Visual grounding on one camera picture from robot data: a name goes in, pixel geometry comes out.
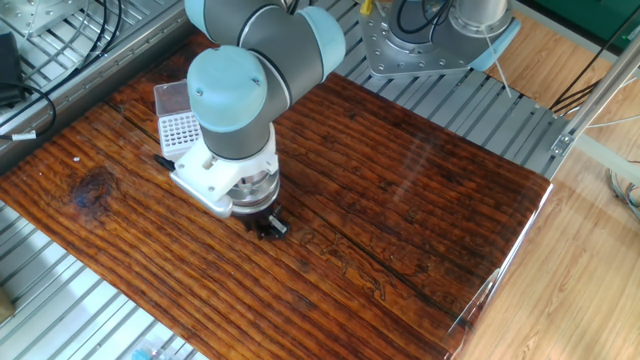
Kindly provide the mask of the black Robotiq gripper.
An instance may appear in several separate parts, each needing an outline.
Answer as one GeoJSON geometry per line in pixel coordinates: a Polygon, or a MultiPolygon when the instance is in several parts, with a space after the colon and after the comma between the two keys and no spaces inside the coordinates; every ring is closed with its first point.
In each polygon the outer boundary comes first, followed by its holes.
{"type": "Polygon", "coordinates": [[[237,207],[232,216],[244,223],[249,232],[259,240],[272,239],[274,236],[286,236],[290,225],[280,218],[282,206],[276,201],[259,207],[237,207]]]}

